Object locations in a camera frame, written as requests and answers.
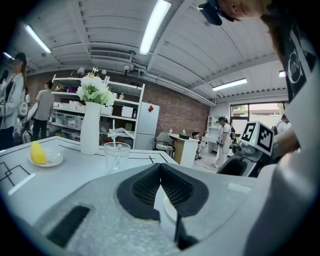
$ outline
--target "red diamond sticker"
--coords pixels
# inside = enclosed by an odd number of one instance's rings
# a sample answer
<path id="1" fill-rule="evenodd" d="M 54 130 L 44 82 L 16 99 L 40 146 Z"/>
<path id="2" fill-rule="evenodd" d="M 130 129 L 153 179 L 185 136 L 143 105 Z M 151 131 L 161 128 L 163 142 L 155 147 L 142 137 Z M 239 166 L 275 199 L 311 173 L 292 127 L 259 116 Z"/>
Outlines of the red diamond sticker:
<path id="1" fill-rule="evenodd" d="M 151 113 L 152 110 L 154 110 L 154 107 L 152 105 L 150 105 L 148 111 Z"/>

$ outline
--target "white refrigerator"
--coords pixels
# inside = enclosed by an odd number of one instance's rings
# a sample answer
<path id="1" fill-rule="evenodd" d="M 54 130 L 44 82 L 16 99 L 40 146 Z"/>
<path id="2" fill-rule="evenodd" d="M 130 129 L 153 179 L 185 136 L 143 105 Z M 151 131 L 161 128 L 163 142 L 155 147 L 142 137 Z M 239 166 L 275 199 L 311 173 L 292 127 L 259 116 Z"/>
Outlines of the white refrigerator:
<path id="1" fill-rule="evenodd" d="M 136 150 L 153 150 L 155 147 L 156 129 L 160 107 L 142 102 L 137 125 L 135 147 Z"/>

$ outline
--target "small plate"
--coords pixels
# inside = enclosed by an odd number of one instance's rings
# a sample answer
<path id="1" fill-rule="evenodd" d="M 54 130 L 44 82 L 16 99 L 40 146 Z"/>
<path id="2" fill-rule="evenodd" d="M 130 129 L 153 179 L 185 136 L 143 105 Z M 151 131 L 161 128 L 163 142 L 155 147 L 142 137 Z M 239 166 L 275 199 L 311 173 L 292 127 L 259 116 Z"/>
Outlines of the small plate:
<path id="1" fill-rule="evenodd" d="M 56 152 L 56 151 L 54 151 L 52 149 L 44 148 L 43 151 L 45 153 L 45 159 L 46 159 L 46 163 L 45 164 L 35 163 L 34 161 L 32 161 L 30 154 L 28 154 L 29 161 L 31 163 L 33 163 L 34 165 L 36 165 L 36 166 L 52 167 L 52 166 L 56 166 L 56 165 L 60 164 L 64 159 L 62 154 L 60 154 L 59 152 Z"/>
<path id="2" fill-rule="evenodd" d="M 174 206 L 171 204 L 169 198 L 167 195 L 163 198 L 163 208 L 165 214 L 168 216 L 169 220 L 173 223 L 176 223 L 177 221 L 177 210 L 174 208 Z"/>

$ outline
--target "gray t-shirt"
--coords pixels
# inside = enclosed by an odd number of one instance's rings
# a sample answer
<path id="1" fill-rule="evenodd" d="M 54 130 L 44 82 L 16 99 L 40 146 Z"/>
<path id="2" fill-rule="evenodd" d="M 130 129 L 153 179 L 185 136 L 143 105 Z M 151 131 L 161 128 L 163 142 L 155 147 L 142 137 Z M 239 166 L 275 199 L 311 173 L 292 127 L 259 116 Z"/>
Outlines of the gray t-shirt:
<path id="1" fill-rule="evenodd" d="M 55 101 L 54 95 L 51 91 L 41 90 L 39 91 L 36 100 L 39 101 L 39 106 L 34 118 L 37 120 L 48 121 L 50 109 Z"/>

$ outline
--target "drinking glass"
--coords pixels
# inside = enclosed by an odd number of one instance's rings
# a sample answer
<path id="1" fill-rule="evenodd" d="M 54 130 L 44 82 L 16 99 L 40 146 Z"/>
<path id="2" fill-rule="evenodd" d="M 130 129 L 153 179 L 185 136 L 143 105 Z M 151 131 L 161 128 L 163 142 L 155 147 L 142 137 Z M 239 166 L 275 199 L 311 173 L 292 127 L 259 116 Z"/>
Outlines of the drinking glass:
<path id="1" fill-rule="evenodd" d="M 126 143 L 113 142 L 104 144 L 104 157 L 108 174 L 115 174 L 127 168 L 130 146 Z"/>

